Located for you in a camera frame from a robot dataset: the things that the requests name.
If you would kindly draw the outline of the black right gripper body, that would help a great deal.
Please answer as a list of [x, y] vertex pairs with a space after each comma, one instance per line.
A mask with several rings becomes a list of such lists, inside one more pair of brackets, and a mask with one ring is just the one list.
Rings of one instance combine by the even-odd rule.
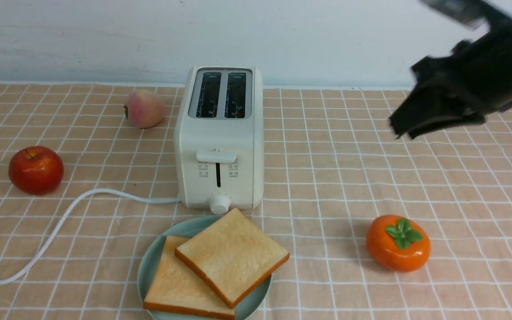
[[425, 57], [412, 67], [417, 83], [410, 103], [434, 112], [505, 111], [512, 104], [512, 20], [496, 22], [451, 55]]

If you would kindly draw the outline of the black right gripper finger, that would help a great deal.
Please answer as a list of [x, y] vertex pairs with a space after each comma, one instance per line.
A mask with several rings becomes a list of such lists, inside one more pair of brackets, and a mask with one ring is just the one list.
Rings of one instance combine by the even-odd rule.
[[425, 120], [455, 116], [461, 117], [456, 100], [440, 89], [427, 88], [411, 93], [389, 117], [389, 125], [396, 138], [401, 138]]
[[475, 126], [483, 125], [486, 118], [480, 114], [462, 115], [461, 117], [437, 117], [425, 120], [419, 125], [415, 125], [407, 130], [407, 135], [411, 140], [417, 136], [433, 133], [439, 130], [451, 129], [458, 126]]

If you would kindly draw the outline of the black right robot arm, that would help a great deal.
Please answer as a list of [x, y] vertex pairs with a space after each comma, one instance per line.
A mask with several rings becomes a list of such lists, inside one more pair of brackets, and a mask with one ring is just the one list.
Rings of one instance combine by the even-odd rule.
[[425, 0], [462, 25], [489, 31], [464, 39], [444, 57], [426, 56], [411, 67], [416, 84], [389, 117], [395, 136], [417, 136], [457, 126], [483, 125], [486, 116], [512, 109], [512, 17], [485, 0]]

